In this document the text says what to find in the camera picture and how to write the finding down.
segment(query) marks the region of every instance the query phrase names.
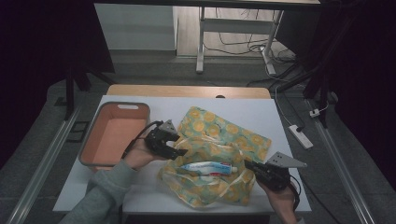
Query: white device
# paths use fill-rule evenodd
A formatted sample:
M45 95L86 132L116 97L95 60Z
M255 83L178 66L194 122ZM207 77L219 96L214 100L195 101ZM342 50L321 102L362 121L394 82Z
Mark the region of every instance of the white device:
M289 130L297 138L297 140L301 143L301 145L303 145L305 149L311 148L313 146L311 141L309 141L309 139L305 136L303 132L297 132L297 128L298 127L295 124L289 126Z
M311 118L317 117L319 116L320 112L318 109L314 109L312 111L309 111L309 116L311 116Z

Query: fabric bag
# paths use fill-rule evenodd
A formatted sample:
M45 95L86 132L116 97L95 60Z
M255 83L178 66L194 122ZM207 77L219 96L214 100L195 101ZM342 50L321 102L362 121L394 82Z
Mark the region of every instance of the fabric bag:
M215 201L246 205L255 182L244 159L263 161L271 140L243 129L200 107L193 106L178 127L177 149L187 149L183 157L168 161L158 177L183 202L203 207ZM180 166L199 161L219 161L237 167L225 176L198 176Z

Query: white table surface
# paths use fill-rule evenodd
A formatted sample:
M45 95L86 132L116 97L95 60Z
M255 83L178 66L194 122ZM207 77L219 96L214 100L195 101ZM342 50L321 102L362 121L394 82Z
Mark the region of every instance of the white table surface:
M266 160L277 151L291 155L289 143L282 127L274 100L271 99L210 99L183 97L135 97L104 95L99 105L105 102L145 103L150 107L150 121L171 119L175 125L182 121L191 106L199 106L228 121L270 138ZM254 185L247 206L229 203L212 203L201 209L194 209L183 203L175 193L157 179L158 171L165 161L154 161L144 167L136 182L132 184L123 203L123 211L128 214L262 214L274 213L265 192ZM91 169L76 159L67 177L64 188L53 208L55 212L69 212L83 197L89 179L94 174ZM297 169L290 174L302 183ZM310 212L311 207L302 186L300 204L296 212Z

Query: wall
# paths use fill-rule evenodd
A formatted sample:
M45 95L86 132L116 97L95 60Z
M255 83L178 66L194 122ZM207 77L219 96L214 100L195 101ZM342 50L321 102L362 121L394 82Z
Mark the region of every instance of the wall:
M175 50L175 7L95 4L109 49Z

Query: dark background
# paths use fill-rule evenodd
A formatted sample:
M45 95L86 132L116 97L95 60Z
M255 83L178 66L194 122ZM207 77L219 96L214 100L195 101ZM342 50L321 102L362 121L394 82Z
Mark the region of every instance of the dark background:
M68 69L114 69L92 2L1 1L0 27L2 167Z
M0 4L3 166L40 113L49 86L63 80L67 69L84 71L82 64L101 72L114 69L92 2L7 0ZM395 10L393 1L366 1L325 71L339 99L336 111L341 120L394 188ZM332 36L334 13L312 20L318 23L313 35L304 32L306 21L299 22L303 29L295 30L302 30L300 34L312 39L312 45L297 45L304 51L298 56L316 55L326 44ZM311 57L305 62L309 68L316 60Z

